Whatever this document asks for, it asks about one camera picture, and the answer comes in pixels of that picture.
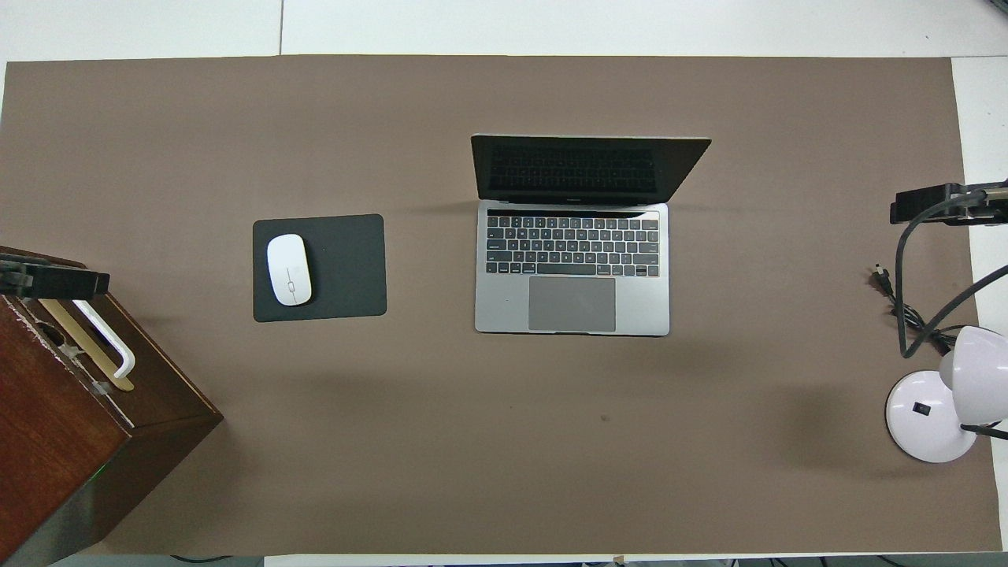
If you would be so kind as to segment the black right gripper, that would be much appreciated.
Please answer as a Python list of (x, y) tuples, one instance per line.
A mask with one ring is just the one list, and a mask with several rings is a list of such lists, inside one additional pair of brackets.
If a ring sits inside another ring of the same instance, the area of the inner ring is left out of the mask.
[[(959, 183), (942, 183), (921, 189), (898, 191), (891, 204), (891, 223), (908, 224), (926, 209), (935, 207), (950, 198), (961, 196), (964, 191)], [(965, 209), (962, 206), (947, 207), (923, 222), (943, 223), (947, 226), (1007, 224), (1007, 201), (976, 202), (969, 204)]]

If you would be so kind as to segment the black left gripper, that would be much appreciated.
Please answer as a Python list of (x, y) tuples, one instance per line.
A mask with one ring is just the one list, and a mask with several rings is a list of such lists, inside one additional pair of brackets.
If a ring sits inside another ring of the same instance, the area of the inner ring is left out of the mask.
[(76, 268), (28, 268), (29, 284), (24, 284), (25, 265), (1, 262), (1, 294), (35, 300), (91, 300), (107, 295), (108, 273)]

